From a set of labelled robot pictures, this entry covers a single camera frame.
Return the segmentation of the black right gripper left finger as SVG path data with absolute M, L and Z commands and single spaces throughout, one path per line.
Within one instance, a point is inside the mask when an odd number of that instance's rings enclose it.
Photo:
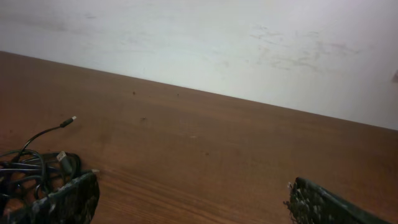
M 97 177 L 89 172 L 57 192 L 1 218 L 1 224 L 90 224 L 100 198 Z

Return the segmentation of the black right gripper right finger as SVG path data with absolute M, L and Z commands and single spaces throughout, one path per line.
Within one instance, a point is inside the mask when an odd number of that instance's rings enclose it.
M 301 177 L 288 183 L 284 205 L 296 224 L 389 224 L 322 186 Z

